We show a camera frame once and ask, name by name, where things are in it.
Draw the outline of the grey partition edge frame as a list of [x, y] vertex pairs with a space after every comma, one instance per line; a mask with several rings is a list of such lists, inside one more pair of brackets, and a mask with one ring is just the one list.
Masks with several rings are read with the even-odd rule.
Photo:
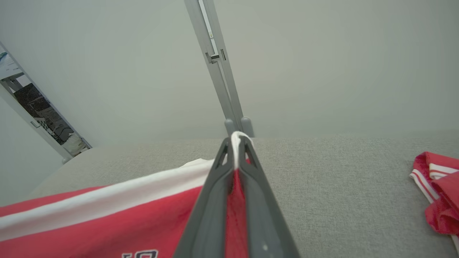
[[91, 149], [1, 41], [0, 50], [0, 99], [62, 156], [63, 164]]

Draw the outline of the red Bulls print jersey garment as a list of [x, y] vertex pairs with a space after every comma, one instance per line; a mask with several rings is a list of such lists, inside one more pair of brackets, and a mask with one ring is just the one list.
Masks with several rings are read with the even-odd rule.
[[213, 163], [0, 207], [0, 258], [172, 258]]

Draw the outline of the grey metal partition post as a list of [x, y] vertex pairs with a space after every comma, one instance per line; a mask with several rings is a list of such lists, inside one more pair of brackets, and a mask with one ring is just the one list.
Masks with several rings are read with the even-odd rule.
[[199, 0], [184, 0], [192, 26], [197, 36], [200, 50], [205, 60], [208, 72], [213, 82], [217, 97], [220, 102], [225, 120], [223, 122], [228, 136], [236, 131], [235, 115], [231, 107], [231, 100], [225, 87], [224, 78], [218, 64], [219, 54], [214, 49], [211, 37], [208, 33], [208, 26], [205, 23], [207, 14], [202, 12]]
[[251, 119], [245, 116], [242, 111], [214, 0], [203, 0], [203, 4], [207, 12], [208, 21], [214, 36], [217, 49], [219, 50], [219, 59], [222, 66], [222, 72], [225, 77], [226, 88], [231, 102], [231, 108], [235, 117], [234, 122], [238, 123], [238, 128], [240, 131], [253, 138], [255, 136], [254, 129], [251, 124]]

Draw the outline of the red jersey with striped trim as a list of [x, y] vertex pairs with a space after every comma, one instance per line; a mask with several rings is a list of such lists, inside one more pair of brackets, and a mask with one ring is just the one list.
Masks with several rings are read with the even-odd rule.
[[423, 152], [415, 157], [409, 177], [429, 201], [426, 222], [451, 236], [459, 255], [459, 159]]

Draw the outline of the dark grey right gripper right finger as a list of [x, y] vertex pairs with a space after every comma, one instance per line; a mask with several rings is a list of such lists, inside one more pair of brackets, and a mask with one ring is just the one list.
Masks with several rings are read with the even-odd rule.
[[251, 139], [240, 137], [238, 150], [249, 258], [301, 258]]

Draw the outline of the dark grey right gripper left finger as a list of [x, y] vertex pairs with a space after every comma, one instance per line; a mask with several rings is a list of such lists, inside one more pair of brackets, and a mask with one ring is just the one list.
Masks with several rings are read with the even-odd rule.
[[231, 139], [225, 138], [173, 258], [225, 258], [227, 197], [233, 188], [233, 160]]

